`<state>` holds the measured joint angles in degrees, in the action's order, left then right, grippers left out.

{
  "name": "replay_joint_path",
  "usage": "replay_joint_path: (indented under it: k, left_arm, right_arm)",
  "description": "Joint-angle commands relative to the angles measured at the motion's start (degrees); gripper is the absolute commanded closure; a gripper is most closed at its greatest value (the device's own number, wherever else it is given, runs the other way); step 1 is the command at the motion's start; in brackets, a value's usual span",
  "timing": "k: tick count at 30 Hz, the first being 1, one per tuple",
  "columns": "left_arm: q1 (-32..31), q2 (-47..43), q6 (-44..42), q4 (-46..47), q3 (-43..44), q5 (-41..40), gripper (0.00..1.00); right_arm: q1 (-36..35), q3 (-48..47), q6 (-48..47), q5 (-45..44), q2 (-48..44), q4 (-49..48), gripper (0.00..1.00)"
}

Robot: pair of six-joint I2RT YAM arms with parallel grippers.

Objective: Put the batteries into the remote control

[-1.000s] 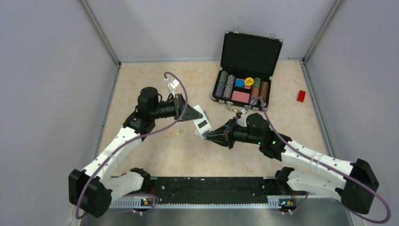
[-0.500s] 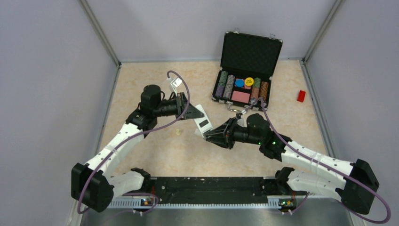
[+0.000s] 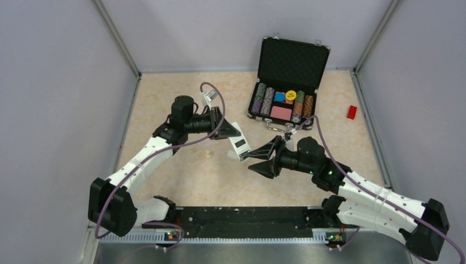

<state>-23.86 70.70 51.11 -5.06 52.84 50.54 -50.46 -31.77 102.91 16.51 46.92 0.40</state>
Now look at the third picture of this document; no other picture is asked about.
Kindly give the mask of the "white remote control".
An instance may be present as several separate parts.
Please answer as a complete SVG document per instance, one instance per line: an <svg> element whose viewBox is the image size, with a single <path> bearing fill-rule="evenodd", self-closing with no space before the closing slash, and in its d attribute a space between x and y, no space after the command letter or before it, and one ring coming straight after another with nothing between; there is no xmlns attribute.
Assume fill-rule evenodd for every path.
<svg viewBox="0 0 466 264"><path fill-rule="evenodd" d="M240 132L241 132L241 136L238 136L238 137L230 137L229 140L230 140L230 143L231 143L231 146L232 146L232 151L235 151L236 154L237 154L237 161L239 162L244 162L246 161L247 159L244 159L242 156L247 153L248 151L251 151L251 147L243 133L243 131L241 130L239 124L237 122L233 122L232 125L238 129Z"/></svg>

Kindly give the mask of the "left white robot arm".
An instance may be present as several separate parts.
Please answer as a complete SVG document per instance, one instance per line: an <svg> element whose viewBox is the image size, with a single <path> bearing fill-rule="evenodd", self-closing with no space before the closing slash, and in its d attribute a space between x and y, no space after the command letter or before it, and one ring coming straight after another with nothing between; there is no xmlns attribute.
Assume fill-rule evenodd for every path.
<svg viewBox="0 0 466 264"><path fill-rule="evenodd" d="M128 163L105 179L97 178L90 186L88 219L122 237L135 225L157 221L170 227L176 221L173 203L161 196L134 202L133 196L164 161L187 145L190 134L206 133L209 139L221 140L241 136L226 121L219 107L195 113L190 96L178 96L171 105L167 121L159 126L144 147Z"/></svg>

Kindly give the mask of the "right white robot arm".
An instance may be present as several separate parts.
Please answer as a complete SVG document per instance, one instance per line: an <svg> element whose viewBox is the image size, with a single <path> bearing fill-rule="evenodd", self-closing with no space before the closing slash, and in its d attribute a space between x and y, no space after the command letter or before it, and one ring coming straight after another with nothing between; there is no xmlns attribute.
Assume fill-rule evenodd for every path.
<svg viewBox="0 0 466 264"><path fill-rule="evenodd" d="M421 258L439 259L445 242L442 235L450 228L441 202L409 199L363 178L326 157L324 147L310 136L300 139L295 151L288 145L285 137L276 136L241 158L259 159L248 168L269 179L282 169L310 174L318 188L332 193L322 203L326 225L368 228L397 240Z"/></svg>

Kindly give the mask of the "white battery cover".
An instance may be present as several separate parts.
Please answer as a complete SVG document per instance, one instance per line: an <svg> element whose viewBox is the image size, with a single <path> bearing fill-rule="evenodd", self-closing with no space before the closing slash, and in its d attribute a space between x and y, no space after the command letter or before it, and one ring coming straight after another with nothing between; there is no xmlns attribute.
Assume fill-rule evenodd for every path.
<svg viewBox="0 0 466 264"><path fill-rule="evenodd" d="M229 150L227 156L228 156L228 158L231 158L231 159L233 159L233 160L236 160L236 159L237 159L237 154L236 154L235 151Z"/></svg>

